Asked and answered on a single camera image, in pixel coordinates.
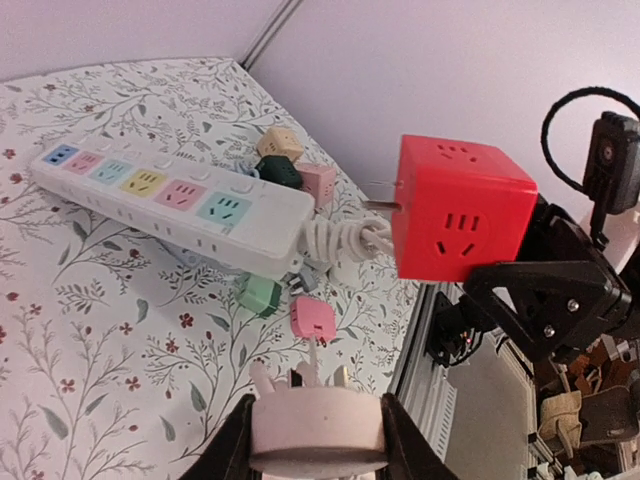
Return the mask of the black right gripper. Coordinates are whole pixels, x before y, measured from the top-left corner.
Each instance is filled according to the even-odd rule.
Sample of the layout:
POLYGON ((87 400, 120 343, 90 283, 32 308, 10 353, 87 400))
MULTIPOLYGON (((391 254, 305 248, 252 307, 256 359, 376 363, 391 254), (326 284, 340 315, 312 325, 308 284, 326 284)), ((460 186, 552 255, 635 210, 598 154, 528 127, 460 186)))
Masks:
POLYGON ((543 202, 518 260, 473 270, 464 291, 529 360, 569 363, 603 334, 639 338, 639 240, 617 270, 565 210, 543 202))

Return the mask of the white multicolour power strip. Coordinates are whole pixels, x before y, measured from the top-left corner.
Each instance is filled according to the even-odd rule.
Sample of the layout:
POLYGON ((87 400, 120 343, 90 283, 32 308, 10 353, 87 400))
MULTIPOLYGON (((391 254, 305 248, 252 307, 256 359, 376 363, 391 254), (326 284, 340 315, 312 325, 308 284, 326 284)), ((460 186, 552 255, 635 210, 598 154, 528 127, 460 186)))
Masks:
POLYGON ((275 280, 302 266, 308 193, 97 137, 64 139, 28 165, 47 191, 224 265, 275 280))

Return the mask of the dark green cube adapter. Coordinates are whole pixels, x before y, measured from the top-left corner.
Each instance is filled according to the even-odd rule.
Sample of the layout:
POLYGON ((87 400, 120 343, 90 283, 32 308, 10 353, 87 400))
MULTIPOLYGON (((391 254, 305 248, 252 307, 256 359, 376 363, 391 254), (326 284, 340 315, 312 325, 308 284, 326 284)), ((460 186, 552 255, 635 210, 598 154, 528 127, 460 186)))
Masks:
POLYGON ((262 180, 281 186, 301 189, 303 179, 288 157, 282 155, 266 155, 256 165, 262 180))

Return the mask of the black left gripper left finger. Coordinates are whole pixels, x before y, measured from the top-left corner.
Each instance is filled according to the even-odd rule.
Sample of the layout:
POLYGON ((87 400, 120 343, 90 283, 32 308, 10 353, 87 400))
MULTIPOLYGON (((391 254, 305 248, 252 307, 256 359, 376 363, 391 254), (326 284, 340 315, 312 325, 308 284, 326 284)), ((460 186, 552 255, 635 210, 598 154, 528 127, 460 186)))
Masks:
POLYGON ((245 394, 237 402, 206 449, 184 473, 184 480, 250 480, 251 413, 256 397, 245 394))

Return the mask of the red cube socket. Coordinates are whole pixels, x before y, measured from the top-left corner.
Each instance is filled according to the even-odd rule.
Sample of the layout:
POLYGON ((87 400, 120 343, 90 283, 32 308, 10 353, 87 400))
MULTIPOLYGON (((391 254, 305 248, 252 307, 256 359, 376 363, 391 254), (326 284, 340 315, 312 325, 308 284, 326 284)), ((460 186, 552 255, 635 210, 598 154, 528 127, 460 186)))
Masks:
POLYGON ((398 277, 463 282, 515 260, 537 198, 536 182, 497 147, 403 136, 391 215, 398 277))

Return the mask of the grey round plug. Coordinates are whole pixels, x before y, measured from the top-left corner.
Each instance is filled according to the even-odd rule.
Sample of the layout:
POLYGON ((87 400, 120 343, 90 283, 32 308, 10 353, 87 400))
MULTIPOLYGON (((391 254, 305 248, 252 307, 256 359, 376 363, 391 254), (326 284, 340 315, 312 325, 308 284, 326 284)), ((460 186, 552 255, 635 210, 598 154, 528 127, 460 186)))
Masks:
POLYGON ((303 264, 297 273, 287 273, 283 282, 292 296, 309 294, 318 287, 317 275, 307 264, 303 264))

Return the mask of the green plug adapter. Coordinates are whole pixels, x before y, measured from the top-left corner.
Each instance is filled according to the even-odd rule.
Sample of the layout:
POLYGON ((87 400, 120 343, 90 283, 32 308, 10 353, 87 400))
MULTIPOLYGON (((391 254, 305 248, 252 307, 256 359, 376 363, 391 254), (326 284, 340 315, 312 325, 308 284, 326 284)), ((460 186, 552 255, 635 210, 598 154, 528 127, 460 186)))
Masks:
POLYGON ((280 304, 281 285, 250 273, 243 273, 234 282, 238 304, 252 313, 266 318, 274 314, 280 304))

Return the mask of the pink plug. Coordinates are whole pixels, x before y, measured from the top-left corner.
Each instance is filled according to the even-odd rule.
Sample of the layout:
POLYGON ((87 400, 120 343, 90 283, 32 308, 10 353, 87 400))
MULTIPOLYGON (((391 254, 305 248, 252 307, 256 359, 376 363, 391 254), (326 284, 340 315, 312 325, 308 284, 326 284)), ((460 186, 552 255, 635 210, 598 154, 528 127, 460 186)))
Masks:
POLYGON ((291 330, 298 338, 315 338, 322 344, 336 338, 336 315, 331 305, 309 296, 298 296, 290 306, 291 330))

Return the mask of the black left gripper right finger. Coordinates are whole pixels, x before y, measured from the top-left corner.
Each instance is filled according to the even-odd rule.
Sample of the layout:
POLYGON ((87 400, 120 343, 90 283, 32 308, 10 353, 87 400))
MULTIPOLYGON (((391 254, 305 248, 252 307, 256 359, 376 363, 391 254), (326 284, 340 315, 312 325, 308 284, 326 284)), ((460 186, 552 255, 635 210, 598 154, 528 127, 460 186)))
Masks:
POLYGON ((380 470, 384 480, 458 480, 436 455, 399 399, 381 397, 385 452, 388 464, 380 470))

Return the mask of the pink cube socket adapter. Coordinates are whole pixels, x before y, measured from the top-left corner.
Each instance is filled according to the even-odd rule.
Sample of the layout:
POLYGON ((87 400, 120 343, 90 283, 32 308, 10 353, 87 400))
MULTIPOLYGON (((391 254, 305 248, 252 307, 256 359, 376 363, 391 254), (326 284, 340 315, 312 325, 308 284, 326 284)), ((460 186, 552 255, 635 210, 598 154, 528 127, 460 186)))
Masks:
POLYGON ((316 208, 325 207, 332 202, 337 176, 334 167, 296 163, 295 168, 303 180, 302 190, 314 197, 316 208))

